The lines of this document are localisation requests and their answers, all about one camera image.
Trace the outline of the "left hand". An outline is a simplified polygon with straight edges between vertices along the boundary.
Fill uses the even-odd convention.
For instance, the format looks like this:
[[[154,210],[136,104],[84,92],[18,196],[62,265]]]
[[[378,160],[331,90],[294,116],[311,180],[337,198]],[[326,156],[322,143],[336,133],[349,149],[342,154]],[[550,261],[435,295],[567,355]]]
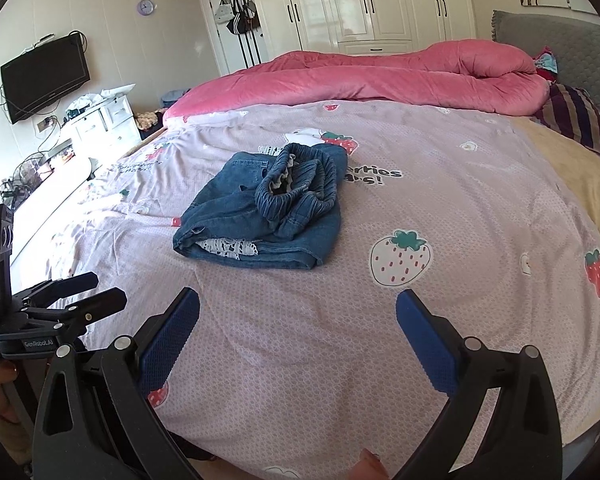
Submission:
[[[15,364],[0,361],[0,442],[15,463],[23,466],[31,461],[31,439],[5,392],[5,386],[17,377]]]

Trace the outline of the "right hand red nails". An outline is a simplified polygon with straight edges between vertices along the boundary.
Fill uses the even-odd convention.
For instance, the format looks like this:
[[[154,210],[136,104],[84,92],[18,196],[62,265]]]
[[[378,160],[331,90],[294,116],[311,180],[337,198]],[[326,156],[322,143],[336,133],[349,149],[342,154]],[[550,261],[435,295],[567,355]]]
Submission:
[[[358,462],[348,474],[349,480],[389,480],[389,474],[377,455],[363,448]]]

